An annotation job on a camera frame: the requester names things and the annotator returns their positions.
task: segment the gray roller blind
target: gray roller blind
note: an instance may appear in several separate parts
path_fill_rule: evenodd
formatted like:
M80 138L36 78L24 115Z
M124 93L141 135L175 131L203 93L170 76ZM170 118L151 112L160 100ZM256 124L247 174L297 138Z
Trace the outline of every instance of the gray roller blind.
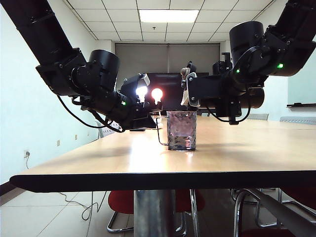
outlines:
M137 73L166 73L166 44L125 44L117 43L115 52L120 60L117 88L123 84L124 78Z
M219 44L132 44L116 43L120 59L117 88L124 78L137 73L180 73L191 60L197 72L211 73L220 58Z
M171 44L169 47L169 72L178 73L191 60L199 73L211 73L219 60L218 44Z

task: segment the metal table leg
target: metal table leg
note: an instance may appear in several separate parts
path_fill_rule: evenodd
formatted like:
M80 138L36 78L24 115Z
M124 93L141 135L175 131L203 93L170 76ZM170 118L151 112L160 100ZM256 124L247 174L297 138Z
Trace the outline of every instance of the metal table leg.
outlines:
M134 237L174 237L174 190L134 191Z

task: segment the glowing light bulb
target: glowing light bulb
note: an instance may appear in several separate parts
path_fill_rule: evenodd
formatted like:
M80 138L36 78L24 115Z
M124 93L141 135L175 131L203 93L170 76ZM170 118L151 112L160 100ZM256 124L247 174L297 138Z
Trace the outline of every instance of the glowing light bulb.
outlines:
M152 97L155 99L155 104L158 104L158 101L161 102L162 98L162 90L159 88L155 88L152 91Z
M145 101L145 95L147 94L147 91L148 91L148 89L146 86L141 86L141 87L136 89L136 95L139 96L140 102Z

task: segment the floor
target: floor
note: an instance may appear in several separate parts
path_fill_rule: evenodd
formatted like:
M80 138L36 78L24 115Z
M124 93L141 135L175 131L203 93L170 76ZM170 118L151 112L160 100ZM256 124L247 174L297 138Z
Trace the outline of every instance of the floor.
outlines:
M91 205L91 192L66 193L67 200ZM25 191L0 207L1 237L132 237L133 233L110 234L106 226L113 211L109 208L109 192L94 192L93 201L105 199L99 212L94 205L91 222L81 218L84 207L75 202L66 202L60 193L32 193ZM233 235L234 202L229 190L202 190L206 206L199 212L202 237L231 237ZM274 218L262 209L263 221ZM245 229L256 228L253 206L246 205L243 225ZM188 237L193 237L191 218L188 217ZM119 214L114 228L133 226L133 215Z

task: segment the black robotic arm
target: black robotic arm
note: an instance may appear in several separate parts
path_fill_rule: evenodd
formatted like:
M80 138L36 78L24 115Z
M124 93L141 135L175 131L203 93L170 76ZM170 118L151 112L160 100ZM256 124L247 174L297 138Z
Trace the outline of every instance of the black robotic arm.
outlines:
M161 104L151 107L148 102L140 103L136 95L137 86L150 83L146 74L126 79L119 93L114 90L119 58L94 50L86 62L80 49L71 47L47 0L2 0L1 4L39 61L38 73L59 99L70 96L74 104L118 132L156 126L149 113ZM109 119L122 130L110 127Z
M291 76L316 47L316 0L289 0L275 25L266 32L260 22L241 23L230 30L230 54L213 65L213 75L188 80L190 104L215 109L216 117L238 124L241 108L259 108L269 75Z

